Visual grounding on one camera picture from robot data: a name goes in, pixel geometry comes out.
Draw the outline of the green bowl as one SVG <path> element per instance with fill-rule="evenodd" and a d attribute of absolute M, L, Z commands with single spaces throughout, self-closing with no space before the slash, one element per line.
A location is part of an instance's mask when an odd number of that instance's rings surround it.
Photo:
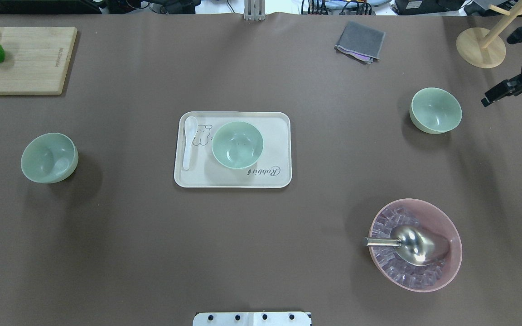
<path fill-rule="evenodd" d="M 413 96 L 409 109 L 412 123 L 428 134 L 442 134 L 456 128 L 462 120 L 457 99 L 437 87 L 426 87 Z"/>
<path fill-rule="evenodd" d="M 61 133 L 33 139 L 21 156 L 21 171 L 35 183 L 58 183 L 76 169 L 79 153 L 74 142 Z"/>
<path fill-rule="evenodd" d="M 221 126 L 212 138 L 212 154 L 216 161 L 230 169 L 245 169 L 255 165 L 263 153 L 261 132 L 244 121 Z"/>

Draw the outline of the wooden cup stand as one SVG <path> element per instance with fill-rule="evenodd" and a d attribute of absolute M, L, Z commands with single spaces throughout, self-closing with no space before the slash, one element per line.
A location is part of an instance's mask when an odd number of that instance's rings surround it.
<path fill-rule="evenodd" d="M 469 28 L 460 33 L 456 39 L 456 49 L 466 62 L 479 68 L 499 66 L 506 56 L 506 47 L 499 34 L 518 16 L 522 15 L 522 0 L 512 9 L 505 10 L 490 5 L 489 8 L 503 17 L 491 30 L 485 28 Z"/>

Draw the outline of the grey folded cloth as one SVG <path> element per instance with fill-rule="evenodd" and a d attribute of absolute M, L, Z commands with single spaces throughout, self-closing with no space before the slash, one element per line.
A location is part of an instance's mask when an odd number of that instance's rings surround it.
<path fill-rule="evenodd" d="M 380 59 L 385 36 L 383 31 L 350 21 L 335 44 L 335 49 L 365 64 L 371 64 Z"/>

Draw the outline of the metal ice scoop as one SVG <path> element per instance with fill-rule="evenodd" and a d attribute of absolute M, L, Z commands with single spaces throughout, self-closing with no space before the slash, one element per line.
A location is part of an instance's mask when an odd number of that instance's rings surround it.
<path fill-rule="evenodd" d="M 400 258 L 415 266 L 426 266 L 442 260 L 450 251 L 450 241 L 441 235 L 415 225 L 398 225 L 389 238 L 363 237 L 363 246 L 390 246 Z"/>

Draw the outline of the pink bowl with ice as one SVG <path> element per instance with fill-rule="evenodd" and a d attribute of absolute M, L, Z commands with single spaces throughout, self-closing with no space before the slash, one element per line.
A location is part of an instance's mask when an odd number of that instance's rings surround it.
<path fill-rule="evenodd" d="M 418 267 L 400 258 L 387 246 L 369 248 L 377 269 L 392 283 L 414 292 L 432 292 L 445 287 L 457 275 L 462 263 L 460 235 L 451 219 L 437 206 L 419 199 L 399 199 L 385 205 L 374 218 L 368 235 L 388 239 L 398 225 L 416 225 L 448 239 L 450 251 L 445 258 Z"/>

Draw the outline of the beige rabbit tray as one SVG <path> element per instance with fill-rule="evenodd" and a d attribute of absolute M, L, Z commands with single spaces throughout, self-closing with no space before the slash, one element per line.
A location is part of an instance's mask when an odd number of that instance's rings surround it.
<path fill-rule="evenodd" d="M 190 169 L 183 169 L 184 122 L 195 117 Z M 224 167 L 213 156 L 211 142 L 222 125 L 242 120 L 259 129 L 264 148 L 259 161 L 245 169 Z M 290 119 L 279 112 L 189 111 L 179 120 L 174 181 L 184 188 L 283 188 L 292 179 Z"/>

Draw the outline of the green bowl on tray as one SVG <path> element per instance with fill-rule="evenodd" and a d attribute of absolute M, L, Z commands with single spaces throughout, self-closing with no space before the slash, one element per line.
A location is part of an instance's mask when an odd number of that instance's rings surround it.
<path fill-rule="evenodd" d="M 230 169 L 245 169 L 255 165 L 263 153 L 261 132 L 244 121 L 221 126 L 212 138 L 212 154 L 216 161 Z"/>

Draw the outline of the white ceramic spoon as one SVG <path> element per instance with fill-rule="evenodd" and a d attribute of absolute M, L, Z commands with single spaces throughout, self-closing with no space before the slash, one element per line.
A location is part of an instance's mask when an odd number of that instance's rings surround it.
<path fill-rule="evenodd" d="M 193 146 L 193 140 L 198 131 L 198 120 L 193 116 L 189 116 L 184 122 L 184 136 L 185 136 L 185 147 L 183 154 L 183 169 L 189 170 L 191 165 L 191 151 Z"/>

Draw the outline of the wooden cutting board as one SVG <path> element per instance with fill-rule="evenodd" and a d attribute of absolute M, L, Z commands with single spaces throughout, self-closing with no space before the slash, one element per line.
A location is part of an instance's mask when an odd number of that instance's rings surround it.
<path fill-rule="evenodd" d="M 76 36 L 75 27 L 0 27 L 0 95 L 62 94 Z"/>

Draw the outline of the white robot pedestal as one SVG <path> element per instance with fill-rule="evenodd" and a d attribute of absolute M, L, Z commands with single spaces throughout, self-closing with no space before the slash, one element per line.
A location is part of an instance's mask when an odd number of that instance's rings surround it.
<path fill-rule="evenodd" d="M 210 312 L 198 313 L 193 326 L 311 326 L 310 312 Z"/>

